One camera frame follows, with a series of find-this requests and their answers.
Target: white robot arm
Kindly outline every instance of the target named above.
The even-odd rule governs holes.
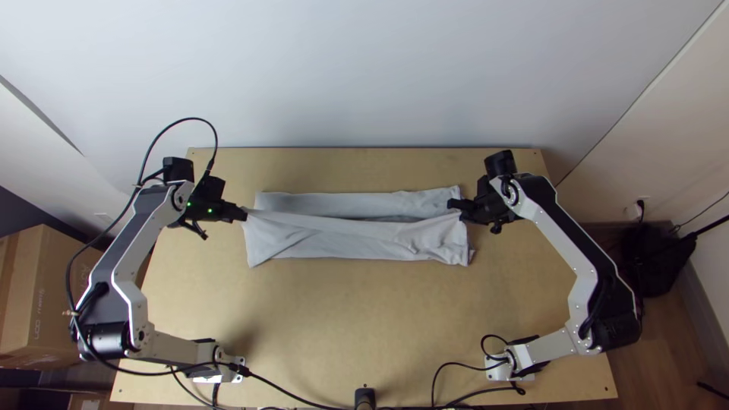
[[[636,342],[641,323],[633,290],[617,274],[611,258],[559,206],[557,192],[543,176],[518,173],[510,150],[484,161],[487,174],[478,181],[474,200],[450,200],[461,220],[502,225],[532,221],[572,268],[576,281],[567,304],[564,327],[538,337],[509,342],[503,352],[487,355],[485,367],[508,360],[508,366],[487,371],[489,380],[533,380],[549,361],[568,355],[597,355]]]

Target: white wall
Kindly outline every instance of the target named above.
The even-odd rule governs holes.
[[[0,85],[0,185],[89,234],[115,218],[128,195],[111,186],[74,148]]]
[[[718,3],[6,2],[0,70],[126,191],[186,115],[225,146],[547,147],[559,180]]]
[[[619,221],[650,195],[647,219],[684,222],[729,191],[729,5],[723,3],[597,147],[559,201],[579,221]],[[721,203],[681,233],[729,213]],[[691,261],[729,339],[729,226],[699,239]]]

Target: cardboard box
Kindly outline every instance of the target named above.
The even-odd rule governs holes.
[[[68,410],[132,410],[134,403],[110,402],[109,395],[72,394]]]
[[[0,366],[35,370],[67,367],[79,361],[68,333],[65,267],[83,246],[45,225],[0,239]],[[71,270],[78,299],[102,252],[88,249]]]

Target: black cable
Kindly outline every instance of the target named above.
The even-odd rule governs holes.
[[[213,384],[213,406],[218,405],[218,390],[220,390],[220,383]]]
[[[487,358],[489,358],[490,360],[493,360],[493,361],[509,361],[508,358],[495,358],[494,356],[489,355],[488,352],[486,352],[486,348],[484,347],[484,342],[487,339],[491,339],[491,338],[499,339],[501,342],[503,342],[504,345],[509,345],[509,343],[507,342],[507,340],[505,338],[501,337],[501,336],[493,335],[493,334],[485,335],[484,337],[481,338],[481,351],[484,352],[484,355]],[[505,348],[504,351],[507,352],[507,353],[509,353],[509,355],[511,356],[511,359],[514,362],[514,367],[511,370],[511,373],[513,374],[516,371],[516,357],[514,356],[514,354],[508,348]]]
[[[722,202],[726,197],[729,197],[729,191],[727,191],[726,194],[722,195],[721,198],[715,200],[711,205],[709,205],[708,207],[706,207],[703,211],[697,213],[693,218],[687,220],[684,223],[679,223],[679,224],[674,225],[674,227],[671,229],[671,232],[670,233],[671,234],[678,233],[681,230],[681,228],[683,228],[684,225],[688,225],[689,223],[693,222],[694,219],[696,219],[699,216],[701,216],[704,213],[706,213],[706,211],[710,210],[717,203]]]
[[[524,390],[523,388],[517,386],[516,383],[511,382],[511,387],[493,387],[491,389],[483,389],[483,390],[475,391],[473,393],[469,393],[469,394],[467,394],[465,396],[459,397],[458,399],[455,399],[455,400],[449,402],[448,404],[446,404],[444,406],[444,408],[453,407],[454,405],[457,405],[461,401],[466,400],[466,399],[470,399],[473,396],[478,396],[478,395],[481,395],[481,394],[493,393],[493,392],[503,392],[503,391],[506,391],[506,390],[514,390],[520,396],[524,396],[526,394],[526,390]]]
[[[291,397],[292,399],[298,400],[299,402],[302,402],[302,403],[304,403],[304,404],[308,404],[308,405],[310,405],[311,407],[318,407],[318,408],[323,408],[324,410],[347,410],[347,409],[345,409],[345,408],[340,408],[340,407],[330,407],[330,406],[328,406],[328,405],[321,405],[321,404],[317,404],[317,403],[315,403],[315,402],[310,402],[310,401],[308,401],[307,399],[303,399],[302,397],[299,397],[299,396],[295,395],[294,393],[291,393],[291,392],[289,392],[288,390],[286,390],[286,389],[284,389],[284,388],[282,388],[282,387],[278,386],[278,385],[277,385],[277,384],[275,384],[274,382],[271,382],[271,381],[269,381],[269,380],[268,380],[268,379],[266,379],[265,377],[259,376],[259,375],[255,374],[255,373],[253,373],[253,372],[250,372],[250,371],[249,371],[249,373],[248,373],[248,376],[249,376],[249,377],[253,377],[253,378],[254,378],[254,379],[256,379],[256,380],[262,381],[262,382],[264,382],[265,384],[267,384],[267,385],[269,385],[269,386],[273,387],[274,389],[276,389],[276,390],[280,391],[281,393],[283,393],[283,394],[287,395],[288,397]]]
[[[213,156],[210,158],[210,161],[207,163],[207,167],[205,168],[204,176],[208,176],[210,174],[210,171],[213,169],[213,164],[215,164],[215,156],[218,154],[218,131],[215,130],[215,127],[206,119],[198,118],[198,117],[187,117],[187,118],[181,118],[170,125],[167,125],[162,129],[159,134],[157,134],[154,139],[152,140],[152,143],[150,144],[150,147],[147,148],[147,152],[144,154],[144,161],[142,161],[142,168],[139,170],[139,178],[137,178],[137,184],[141,185],[142,181],[142,175],[144,175],[144,167],[147,166],[147,160],[150,157],[150,153],[152,153],[152,149],[154,148],[154,145],[157,144],[157,140],[163,136],[170,128],[176,126],[177,124],[180,124],[181,122],[185,121],[202,121],[205,124],[207,124],[211,130],[213,130],[213,137],[215,138],[215,147],[213,148]]]
[[[213,156],[210,158],[210,161],[207,163],[207,167],[205,169],[205,175],[210,174],[210,170],[213,168],[213,164],[215,163],[215,157],[218,152],[218,133],[215,130],[215,127],[213,127],[213,125],[211,123],[209,123],[207,120],[204,120],[204,119],[198,118],[198,117],[182,118],[182,119],[179,119],[179,120],[171,123],[170,125],[167,125],[164,129],[162,129],[154,137],[154,139],[152,140],[152,143],[150,144],[150,147],[147,149],[147,153],[144,154],[144,161],[142,162],[142,166],[139,171],[139,176],[137,177],[137,184],[134,187],[134,191],[132,192],[131,196],[129,197],[129,201],[127,201],[126,205],[124,206],[124,209],[121,210],[121,212],[119,213],[119,216],[117,216],[116,219],[114,219],[114,221],[112,221],[112,223],[109,224],[109,226],[107,226],[106,229],[104,229],[98,236],[96,236],[94,239],[92,239],[87,244],[85,244],[83,247],[81,247],[81,249],[76,251],[76,253],[71,257],[71,259],[68,261],[68,264],[66,265],[66,274],[65,274],[66,297],[68,299],[69,314],[71,315],[71,325],[73,326],[73,328],[76,331],[77,338],[79,338],[81,340],[81,342],[84,344],[84,348],[86,348],[86,350],[91,354],[91,356],[94,358],[94,360],[101,362],[101,364],[103,364],[104,366],[106,366],[108,368],[111,368],[116,371],[121,371],[122,373],[126,373],[126,374],[134,374],[137,376],[165,376],[167,374],[175,374],[180,371],[191,370],[193,368],[200,367],[203,365],[214,364],[213,362],[207,362],[207,363],[203,363],[203,364],[194,364],[194,365],[187,366],[187,367],[180,367],[180,368],[178,368],[176,370],[172,370],[172,371],[160,371],[160,372],[155,372],[155,373],[146,373],[146,372],[140,372],[140,371],[130,371],[130,370],[123,369],[121,367],[115,366],[114,364],[107,362],[106,359],[102,358],[96,352],[96,350],[93,349],[93,347],[90,345],[90,343],[86,340],[83,333],[81,332],[80,324],[78,323],[78,316],[79,316],[80,312],[76,310],[76,304],[74,303],[74,296],[73,296],[73,292],[71,290],[71,269],[73,267],[73,263],[76,260],[76,258],[79,255],[81,255],[86,249],[91,248],[99,240],[104,238],[116,226],[116,224],[118,224],[119,221],[122,220],[124,215],[129,210],[129,207],[134,202],[134,199],[139,194],[139,191],[141,190],[142,186],[144,185],[145,182],[148,181],[147,179],[143,179],[144,168],[147,165],[147,160],[150,156],[150,153],[152,152],[152,149],[154,148],[154,145],[157,143],[158,139],[161,136],[163,136],[170,128],[172,128],[175,125],[180,124],[181,122],[184,122],[184,121],[202,121],[205,124],[208,124],[210,126],[210,128],[213,130],[213,136],[215,138],[215,148],[213,149]],[[154,178],[155,175],[158,175],[158,174],[159,174],[159,171],[152,174],[150,176],[150,178]]]
[[[180,387],[181,387],[181,388],[182,388],[182,389],[183,389],[183,390],[184,390],[184,391],[185,391],[185,392],[186,392],[187,394],[189,394],[189,395],[190,395],[190,397],[192,397],[193,399],[197,400],[197,401],[198,401],[198,402],[199,402],[200,404],[204,405],[205,407],[208,407],[208,408],[212,408],[212,409],[214,409],[214,410],[225,410],[225,409],[224,409],[224,408],[222,408],[222,407],[218,407],[217,405],[212,405],[212,404],[210,404],[210,403],[206,402],[205,400],[202,400],[202,399],[201,399],[200,397],[198,397],[198,396],[197,396],[197,394],[195,394],[195,393],[191,392],[191,391],[190,391],[190,389],[188,389],[188,388],[187,388],[187,387],[186,387],[186,386],[185,386],[184,384],[182,384],[182,382],[180,381],[179,377],[177,377],[177,374],[176,374],[175,372],[171,373],[171,375],[172,375],[172,377],[174,377],[174,378],[175,378],[175,381],[177,382],[177,384],[179,384],[179,385],[180,385]]]
[[[433,375],[433,383],[431,384],[431,407],[435,407],[435,381],[438,378],[438,374],[441,370],[443,370],[446,366],[460,366],[467,369],[475,370],[475,371],[489,371],[491,369],[495,369],[496,367],[499,367],[503,364],[506,364],[509,361],[509,359],[505,358],[499,361],[499,363],[494,364],[493,366],[489,367],[474,367],[469,366],[467,364],[459,363],[458,361],[447,361],[446,363],[443,363],[438,370],[435,371],[435,374]]]

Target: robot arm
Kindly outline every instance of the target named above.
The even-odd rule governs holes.
[[[478,181],[477,197],[451,200],[449,207],[460,209],[466,222],[493,224],[494,234],[503,224],[531,220],[577,277],[564,327],[515,340],[500,354],[487,356],[486,367],[505,359],[510,364],[487,371],[489,380],[533,380],[534,373],[556,358],[597,355],[636,342],[641,324],[633,290],[618,276],[612,259],[557,204],[551,183],[542,176],[517,173],[509,150],[489,156],[485,163],[487,174]]]
[[[185,373],[197,382],[240,382],[241,375],[211,362],[243,365],[243,357],[227,355],[212,339],[191,341],[155,330],[148,319],[147,298],[134,283],[165,227],[185,227],[205,239],[197,221],[232,222],[247,216],[221,199],[222,179],[205,175],[194,188],[191,161],[166,158],[164,165],[164,184],[139,191],[134,215],[91,271],[89,285],[76,304],[80,356],[190,367]]]

